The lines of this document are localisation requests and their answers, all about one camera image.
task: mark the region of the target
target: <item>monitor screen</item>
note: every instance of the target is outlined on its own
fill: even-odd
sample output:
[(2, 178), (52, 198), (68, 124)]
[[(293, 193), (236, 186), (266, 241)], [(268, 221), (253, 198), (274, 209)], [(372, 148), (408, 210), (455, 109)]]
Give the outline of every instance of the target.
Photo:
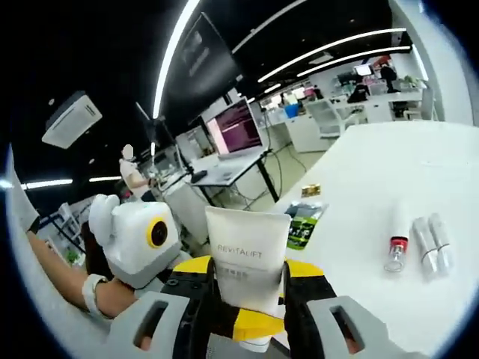
[(371, 67), (369, 64), (364, 64), (364, 65), (359, 65), (359, 66), (354, 66), (354, 70), (356, 73), (360, 76), (368, 76), (372, 75), (373, 72), (371, 71)]
[(261, 146), (260, 133), (246, 99), (225, 109), (207, 126), (220, 155)]
[(177, 47), (168, 72), (161, 110), (168, 128), (175, 135), (185, 132), (185, 126), (234, 87), (239, 75), (231, 51), (202, 13)]

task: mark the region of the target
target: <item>computer monitor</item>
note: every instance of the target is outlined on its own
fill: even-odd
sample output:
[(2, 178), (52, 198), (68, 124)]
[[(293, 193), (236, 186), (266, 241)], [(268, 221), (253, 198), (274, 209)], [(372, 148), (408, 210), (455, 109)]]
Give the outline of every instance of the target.
[(219, 155), (261, 147), (261, 137), (246, 98), (230, 105), (207, 122)]
[(360, 76), (368, 76), (373, 74), (373, 71), (371, 71), (371, 67), (369, 66), (369, 64), (354, 66), (354, 70)]

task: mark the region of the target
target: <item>blue bin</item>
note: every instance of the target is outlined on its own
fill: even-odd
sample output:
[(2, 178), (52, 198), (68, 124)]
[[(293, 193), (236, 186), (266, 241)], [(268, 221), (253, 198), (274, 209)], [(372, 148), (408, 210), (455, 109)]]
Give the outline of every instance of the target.
[(287, 118), (296, 117), (299, 111), (299, 103), (294, 103), (292, 105), (285, 106), (284, 111), (286, 112)]

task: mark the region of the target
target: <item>wrist strap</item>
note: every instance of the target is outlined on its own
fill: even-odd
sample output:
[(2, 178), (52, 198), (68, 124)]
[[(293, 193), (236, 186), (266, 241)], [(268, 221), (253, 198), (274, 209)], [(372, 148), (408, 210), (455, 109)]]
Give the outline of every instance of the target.
[(102, 312), (97, 307), (97, 296), (95, 295), (95, 288), (99, 282), (107, 282), (107, 279), (102, 275), (90, 274), (87, 280), (83, 283), (82, 294), (85, 300), (85, 304), (90, 314), (96, 317), (105, 318)]

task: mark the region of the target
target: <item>green product package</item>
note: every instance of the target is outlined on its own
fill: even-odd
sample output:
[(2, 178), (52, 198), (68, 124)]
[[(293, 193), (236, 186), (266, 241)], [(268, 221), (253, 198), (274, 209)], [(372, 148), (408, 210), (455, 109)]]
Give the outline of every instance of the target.
[(321, 202), (292, 202), (290, 204), (286, 210), (286, 214), (293, 219), (287, 238), (288, 248), (296, 250), (305, 249), (317, 222), (326, 211), (326, 208), (328, 208), (328, 205)]

